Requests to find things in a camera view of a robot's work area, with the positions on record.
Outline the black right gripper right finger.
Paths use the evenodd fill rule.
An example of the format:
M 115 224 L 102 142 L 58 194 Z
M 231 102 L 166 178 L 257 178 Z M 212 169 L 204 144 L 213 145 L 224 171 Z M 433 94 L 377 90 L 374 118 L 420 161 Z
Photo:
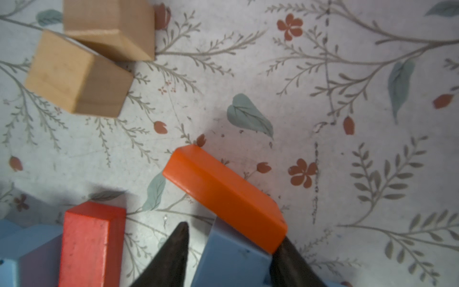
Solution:
M 273 287 L 326 287 L 288 237 L 273 254 L 270 277 Z

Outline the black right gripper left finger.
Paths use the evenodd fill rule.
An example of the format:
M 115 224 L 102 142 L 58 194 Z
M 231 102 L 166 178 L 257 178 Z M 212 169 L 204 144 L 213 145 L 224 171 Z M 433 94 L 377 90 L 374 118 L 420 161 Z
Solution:
M 190 231 L 180 222 L 133 287 L 182 287 L 185 283 Z

